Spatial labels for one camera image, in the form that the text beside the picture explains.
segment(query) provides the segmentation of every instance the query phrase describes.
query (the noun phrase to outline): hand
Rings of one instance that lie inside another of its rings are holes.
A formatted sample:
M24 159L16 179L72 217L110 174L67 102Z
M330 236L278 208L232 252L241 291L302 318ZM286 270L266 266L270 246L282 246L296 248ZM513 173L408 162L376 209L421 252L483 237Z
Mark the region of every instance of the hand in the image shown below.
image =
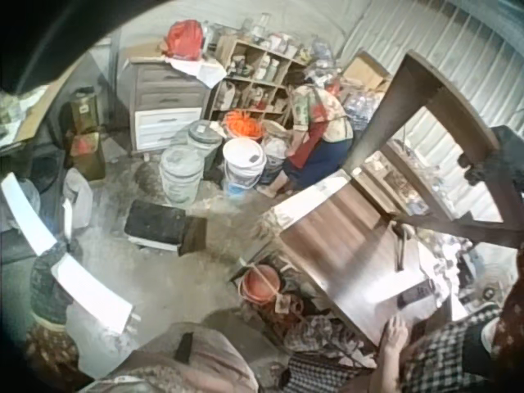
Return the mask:
M294 156L295 153L296 153L296 149L294 149L293 147L288 147L284 154L286 155L286 157L291 157L291 156Z
M387 321L382 350L389 353L400 354L400 351L408 341L408 335L409 331L406 322L400 315L395 315Z

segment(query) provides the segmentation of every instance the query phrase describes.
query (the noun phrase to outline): white cloth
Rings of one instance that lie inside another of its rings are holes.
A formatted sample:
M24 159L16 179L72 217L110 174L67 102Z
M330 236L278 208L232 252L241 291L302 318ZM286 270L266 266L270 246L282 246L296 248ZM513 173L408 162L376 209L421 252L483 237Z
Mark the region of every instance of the white cloth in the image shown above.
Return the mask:
M163 56L162 59L176 70L184 74L195 76L198 80L206 84L208 88L213 88L218 82L224 79L227 72L216 59L200 59L199 61L185 61Z

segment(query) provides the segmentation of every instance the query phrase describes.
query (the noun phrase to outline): table top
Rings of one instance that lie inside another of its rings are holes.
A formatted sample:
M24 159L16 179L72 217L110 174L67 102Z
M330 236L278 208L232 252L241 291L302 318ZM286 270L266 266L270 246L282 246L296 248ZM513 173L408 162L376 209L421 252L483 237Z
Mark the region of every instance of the table top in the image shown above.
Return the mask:
M426 279L419 265L419 244L407 242L404 270L396 272L399 238L351 184L280 238L290 261L375 345L392 315L401 312L413 324L436 310L430 296L399 311L396 296Z

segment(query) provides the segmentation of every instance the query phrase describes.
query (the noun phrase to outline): jar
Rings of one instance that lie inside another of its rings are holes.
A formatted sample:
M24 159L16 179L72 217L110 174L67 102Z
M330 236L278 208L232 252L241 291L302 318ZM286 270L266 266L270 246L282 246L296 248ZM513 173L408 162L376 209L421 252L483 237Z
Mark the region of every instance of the jar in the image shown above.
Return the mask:
M253 76L254 79L258 79L258 80L262 80L264 79L267 71L268 71L268 67L269 67L269 63L271 62L271 57L269 57L269 55L264 55L262 57L262 60L260 61L260 65L259 65L259 68L256 70L255 72L255 75Z
M273 82L273 79L275 78L275 75L277 74L279 64L280 64L280 61L278 61L277 59L271 60L271 65L268 67L268 71L265 73L264 80L268 82Z

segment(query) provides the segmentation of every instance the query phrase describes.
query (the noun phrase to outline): plastic bag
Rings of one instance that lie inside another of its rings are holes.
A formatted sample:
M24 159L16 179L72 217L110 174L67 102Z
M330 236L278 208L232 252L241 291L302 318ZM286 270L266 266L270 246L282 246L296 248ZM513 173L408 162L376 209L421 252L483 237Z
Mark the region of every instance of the plastic bag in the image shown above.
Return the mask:
M93 208L93 191L76 168L69 169L65 175L64 197L73 205L73 228L87 227Z
M183 20L171 26L165 43L164 54L181 60L200 60L204 34L197 20Z
M359 91L354 90L350 92L342 104L344 111L351 123L351 128L360 135L368 126L369 121L373 117L373 113L378 108L382 94L374 91Z

